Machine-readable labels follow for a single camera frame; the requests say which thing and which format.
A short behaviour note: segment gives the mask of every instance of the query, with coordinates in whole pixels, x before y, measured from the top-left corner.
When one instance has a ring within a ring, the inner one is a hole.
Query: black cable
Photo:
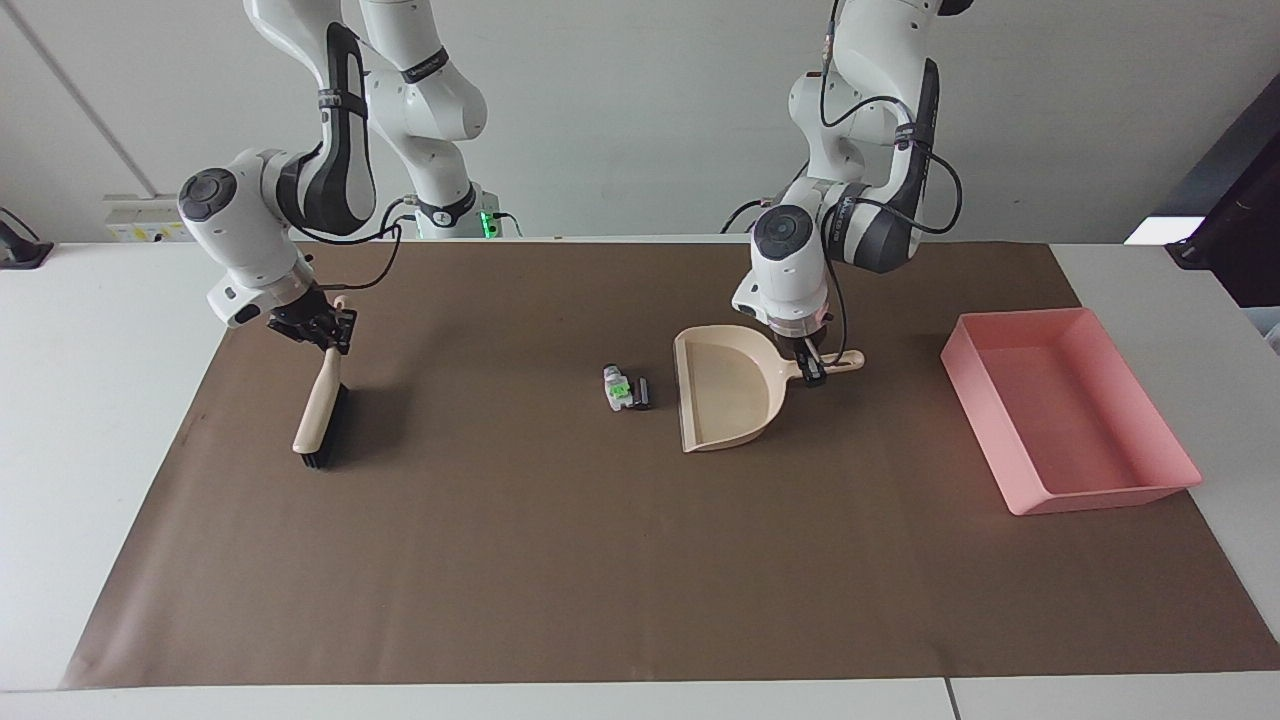
[[[928,158],[931,163],[937,163],[940,165],[942,165],[942,168],[947,172],[947,174],[951,176],[952,182],[955,182],[955,186],[956,186],[956,209],[955,209],[955,213],[951,214],[951,222],[948,222],[946,225],[943,225],[941,228],[933,228],[933,227],[925,225],[923,223],[915,222],[915,218],[909,218],[901,210],[899,210],[896,208],[891,208],[891,206],[888,206],[888,204],[881,202],[879,200],[870,200],[868,197],[859,197],[859,199],[854,200],[854,202],[856,202],[859,205],[872,205],[874,208],[879,208],[879,209],[884,210],[886,213],[888,213],[890,215],[893,215],[895,218],[902,220],[904,223],[911,225],[913,228],[915,228],[915,229],[918,229],[920,232],[925,232],[925,233],[929,233],[929,234],[948,233],[948,232],[951,232],[956,227],[956,223],[960,222],[960,213],[964,210],[964,183],[960,182],[960,173],[957,173],[956,169],[951,167],[951,163],[947,163],[942,158],[937,156],[932,150],[928,149],[928,146],[916,145],[916,147],[919,147],[924,152],[924,156]]]
[[[512,215],[511,213],[494,213],[493,217],[494,217],[494,219],[498,219],[498,220],[500,220],[503,218],[508,218],[512,223],[516,224],[516,234],[520,236],[520,237],[525,237],[525,231],[520,229],[520,220],[515,215]]]
[[[383,266],[383,272],[378,273],[378,277],[362,284],[323,284],[320,290],[326,291],[353,291],[353,290],[369,290],[378,283],[383,282],[387,275],[392,272],[392,266],[396,265],[396,258],[399,255],[401,240],[404,237],[404,228],[401,227],[401,222],[406,219],[415,219],[413,215],[403,215],[397,218],[396,224],[390,227],[392,237],[396,238],[396,245],[392,246],[392,256],[387,259],[387,265]]]
[[[38,234],[36,234],[36,231],[31,229],[31,225],[28,225],[28,224],[27,224],[26,222],[23,222],[23,219],[22,219],[22,218],[19,218],[18,215],[14,215],[12,210],[9,210],[8,208],[0,208],[0,213],[4,213],[5,215],[9,215],[9,217],[10,217],[10,218],[13,218],[13,219],[14,219],[14,220],[15,220],[15,222],[17,222],[17,223],[19,224],[19,225],[22,225],[22,229],[27,231],[27,234],[29,234],[29,236],[31,236],[31,241],[32,241],[32,242],[40,242],[40,236],[38,236]]]
[[[809,169],[809,160],[805,160],[804,165],[800,165],[800,169],[796,170],[796,177],[791,178],[791,182],[787,183],[787,188],[790,188],[792,184],[795,184],[795,182],[797,179],[800,179],[804,176],[805,170],[808,170],[808,169]]]
[[[906,105],[906,102],[902,102],[900,97],[892,97],[888,95],[877,95],[876,97],[868,97],[867,100],[863,100],[861,102],[846,110],[845,114],[840,115],[840,118],[836,119],[835,122],[827,120],[827,83],[828,79],[831,78],[831,59],[832,59],[831,54],[833,50],[833,44],[836,41],[836,15],[840,14],[840,3],[841,0],[835,0],[831,4],[831,20],[827,23],[827,40],[826,44],[823,45],[823,51],[822,51],[822,88],[818,91],[819,92],[818,117],[822,119],[823,127],[833,128],[840,123],[844,123],[845,120],[851,118],[854,113],[861,110],[863,108],[870,105],[872,102],[892,102],[902,109],[902,114],[906,115],[905,122],[908,123],[915,122],[915,118],[911,117],[911,109]]]
[[[387,224],[390,220],[390,218],[392,218],[392,213],[394,213],[397,208],[399,208],[401,205],[404,205],[404,204],[406,204],[406,201],[404,201],[403,196],[402,197],[397,197],[396,201],[392,202],[390,205],[388,205],[387,210],[383,213],[383,222],[378,224],[378,227],[379,227],[378,232],[375,232],[372,234],[367,234],[365,237],[357,237],[357,238],[353,238],[353,240],[349,240],[349,238],[335,238],[335,237],[323,237],[323,236],[312,233],[311,231],[308,231],[307,228],[303,228],[301,225],[293,225],[293,229],[298,231],[300,233],[305,234],[306,237],[310,237],[311,240],[314,240],[316,242],[323,242],[325,245],[364,245],[366,242],[387,237],[387,233],[389,233],[392,231],[392,227],[394,227],[394,225],[388,225]]]
[[[753,201],[750,201],[750,202],[744,202],[741,208],[739,208],[737,210],[733,210],[733,214],[731,214],[731,215],[728,217],[728,222],[727,222],[727,223],[724,223],[724,227],[723,227],[723,228],[721,228],[721,232],[719,232],[719,233],[721,233],[721,234],[724,234],[724,233],[727,233],[727,232],[728,232],[728,228],[730,228],[730,227],[732,227],[732,224],[733,224],[733,220],[736,220],[736,219],[741,218],[741,217],[742,217],[742,213],[746,213],[746,211],[748,211],[748,210],[750,210],[751,208],[759,208],[759,206],[762,206],[762,205],[764,205],[764,201],[763,201],[763,200],[753,200]]]
[[[831,217],[836,210],[836,205],[827,209],[827,213],[822,217],[820,234],[822,234],[822,258],[827,263],[827,274],[831,275],[831,284],[836,286],[836,300],[840,302],[840,352],[836,359],[826,365],[828,368],[838,365],[841,360],[845,359],[845,351],[849,348],[849,314],[845,311],[845,291],[840,287],[840,278],[836,277],[836,266],[831,261],[831,243],[835,241],[831,237],[835,228],[828,231],[827,223],[831,222]]]

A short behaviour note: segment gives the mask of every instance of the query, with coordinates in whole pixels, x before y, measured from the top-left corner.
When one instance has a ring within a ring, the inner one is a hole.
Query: brown paper mat
[[[315,252],[332,282],[387,250]],[[326,474],[289,452],[319,354],[229,333],[64,684],[1280,669],[1185,493],[1005,509],[938,354],[960,313],[1078,305],[1047,247],[842,268],[867,369],[686,456],[672,338],[749,324],[746,268],[742,246],[407,246],[355,299]],[[657,409],[611,413],[605,363]]]

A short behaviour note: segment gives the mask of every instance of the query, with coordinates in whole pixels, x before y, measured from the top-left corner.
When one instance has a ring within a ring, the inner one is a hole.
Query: dustpan
[[[824,355],[832,363],[836,355]],[[863,354],[845,351],[827,374],[858,370]],[[799,365],[778,355],[764,334],[740,325],[703,325],[676,336],[680,436],[685,452],[726,450],[751,442],[782,410]]]

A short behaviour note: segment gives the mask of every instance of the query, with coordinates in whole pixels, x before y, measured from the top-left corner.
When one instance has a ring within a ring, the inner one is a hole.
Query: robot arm
[[[838,74],[810,73],[791,90],[791,117],[809,141],[808,176],[756,220],[751,272],[733,306],[790,341],[797,356],[812,355],[814,336],[831,320],[828,261],[886,273],[915,252],[920,231],[908,220],[919,215],[938,105],[925,36],[934,17],[970,3],[849,0],[831,28]],[[824,105],[851,109],[831,117],[841,110]],[[855,142],[892,146],[884,184],[863,182]]]
[[[374,131],[399,155],[417,195],[419,233],[486,237],[498,199],[471,182],[454,142],[474,140],[489,117],[484,96],[453,64],[426,0],[361,0],[378,53],[396,72],[369,77]]]
[[[410,169],[420,210],[440,205],[431,227],[481,236],[477,206],[497,209],[497,199],[470,182],[449,142],[479,135],[486,111],[480,92],[448,61],[430,4],[362,0],[361,6],[376,46],[402,68],[374,73],[367,94],[360,40],[342,23],[339,0],[244,0],[253,27],[315,78],[321,141],[292,155],[246,150],[225,168],[193,176],[178,197],[192,236],[227,268],[209,292],[223,322],[236,328],[269,311],[271,329],[342,354],[356,314],[329,304],[288,231],[349,236],[372,217],[370,106]]]

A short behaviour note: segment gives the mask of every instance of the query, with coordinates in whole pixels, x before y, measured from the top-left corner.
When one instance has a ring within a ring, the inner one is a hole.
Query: white table
[[[726,238],[681,237],[680,242]],[[1280,628],[1280,359],[1160,249],[1056,247],[1212,482],[1193,496]],[[223,328],[192,245],[58,249],[0,273],[0,717],[1243,717],[1280,673],[1156,678],[51,692]]]

